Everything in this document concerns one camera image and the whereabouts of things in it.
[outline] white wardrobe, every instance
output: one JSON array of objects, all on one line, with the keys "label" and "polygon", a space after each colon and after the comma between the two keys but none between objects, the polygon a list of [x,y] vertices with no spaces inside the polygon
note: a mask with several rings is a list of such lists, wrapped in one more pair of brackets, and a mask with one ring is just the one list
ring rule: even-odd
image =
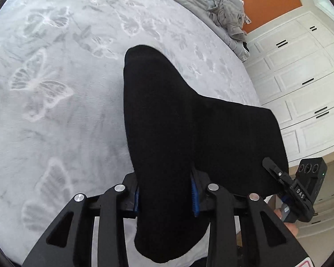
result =
[{"label": "white wardrobe", "polygon": [[334,34],[311,12],[248,44],[244,63],[281,129],[289,166],[334,151]]}]

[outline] finger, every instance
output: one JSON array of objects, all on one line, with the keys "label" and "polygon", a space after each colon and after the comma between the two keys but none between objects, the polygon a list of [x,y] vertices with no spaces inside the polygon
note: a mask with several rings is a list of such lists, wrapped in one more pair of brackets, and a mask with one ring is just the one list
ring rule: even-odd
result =
[{"label": "finger", "polygon": [[297,236],[299,229],[297,228],[296,224],[293,223],[285,223],[286,227],[288,228],[288,230],[291,231],[291,233],[293,234],[293,236]]},{"label": "finger", "polygon": [[282,213],[280,208],[277,208],[276,210],[274,210],[274,212],[277,215],[277,217],[279,217],[280,219],[282,218]]}]

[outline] camera lens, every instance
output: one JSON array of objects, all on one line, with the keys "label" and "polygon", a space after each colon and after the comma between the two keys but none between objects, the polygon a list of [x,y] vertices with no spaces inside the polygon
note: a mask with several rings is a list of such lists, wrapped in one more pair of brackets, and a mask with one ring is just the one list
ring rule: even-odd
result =
[{"label": "camera lens", "polygon": [[313,167],[313,170],[312,172],[316,173],[319,169],[319,165],[318,164],[315,164],[314,167]]},{"label": "camera lens", "polygon": [[307,164],[304,168],[304,172],[306,174],[308,174],[311,171],[312,165],[311,164]]}]

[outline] black object on bed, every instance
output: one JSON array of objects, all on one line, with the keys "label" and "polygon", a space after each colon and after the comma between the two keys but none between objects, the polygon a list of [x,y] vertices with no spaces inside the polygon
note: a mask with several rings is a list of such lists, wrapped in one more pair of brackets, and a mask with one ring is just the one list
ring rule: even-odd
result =
[{"label": "black object on bed", "polygon": [[264,198],[281,189],[263,168],[263,158],[288,173],[269,109],[197,94],[151,47],[136,46],[125,55],[124,116],[140,188],[135,245],[155,262],[188,252],[209,225],[208,218],[195,218],[191,211],[193,165],[233,194]]}]

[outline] silver screw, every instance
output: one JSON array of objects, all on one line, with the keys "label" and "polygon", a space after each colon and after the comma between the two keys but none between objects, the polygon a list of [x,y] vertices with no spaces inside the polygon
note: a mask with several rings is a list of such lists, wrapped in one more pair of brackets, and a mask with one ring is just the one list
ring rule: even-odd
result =
[{"label": "silver screw", "polygon": [[260,199],[260,196],[258,194],[255,194],[254,192],[250,194],[249,197],[252,201],[258,201]]},{"label": "silver screw", "polygon": [[124,185],[116,185],[114,190],[117,191],[117,192],[122,192],[123,190],[125,190],[125,186]]},{"label": "silver screw", "polygon": [[211,191],[217,191],[219,190],[219,186],[217,184],[209,184],[208,189]]},{"label": "silver screw", "polygon": [[83,201],[84,200],[84,195],[83,194],[77,194],[77,195],[74,196],[74,200],[76,202]]}]

